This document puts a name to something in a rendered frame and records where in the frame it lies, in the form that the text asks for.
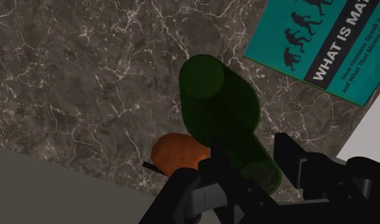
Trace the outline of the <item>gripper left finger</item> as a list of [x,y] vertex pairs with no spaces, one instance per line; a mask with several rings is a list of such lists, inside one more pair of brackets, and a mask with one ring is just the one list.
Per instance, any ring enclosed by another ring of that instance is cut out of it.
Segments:
[[239,173],[220,137],[210,139],[210,157],[193,168],[176,169],[139,224],[199,224],[213,210],[220,224],[239,224]]

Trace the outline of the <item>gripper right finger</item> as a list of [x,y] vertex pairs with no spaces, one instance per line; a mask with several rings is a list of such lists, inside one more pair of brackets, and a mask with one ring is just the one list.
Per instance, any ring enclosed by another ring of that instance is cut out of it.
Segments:
[[274,160],[304,202],[287,208],[298,224],[380,224],[380,163],[353,157],[339,164],[307,152],[288,134],[274,136]]

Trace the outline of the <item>orange-brown pear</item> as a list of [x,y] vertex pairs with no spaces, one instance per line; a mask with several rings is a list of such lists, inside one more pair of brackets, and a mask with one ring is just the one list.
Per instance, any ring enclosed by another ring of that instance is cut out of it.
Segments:
[[151,148],[152,163],[143,162],[143,167],[171,176],[176,169],[183,167],[197,170],[198,163],[209,157],[209,148],[192,136],[169,133],[156,140]]

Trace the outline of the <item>dark green glass bottle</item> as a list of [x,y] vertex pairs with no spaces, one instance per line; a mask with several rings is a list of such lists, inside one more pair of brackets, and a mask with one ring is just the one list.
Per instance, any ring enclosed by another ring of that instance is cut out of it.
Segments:
[[196,141],[211,146],[219,137],[233,166],[268,194],[281,183],[281,172],[255,135],[261,109],[257,93],[216,57],[198,54],[179,70],[181,114]]

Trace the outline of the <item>teal book with black figures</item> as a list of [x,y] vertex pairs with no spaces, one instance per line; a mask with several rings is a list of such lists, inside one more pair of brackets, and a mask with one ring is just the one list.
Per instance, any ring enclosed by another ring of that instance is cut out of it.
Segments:
[[244,57],[364,106],[380,84],[380,0],[268,0]]

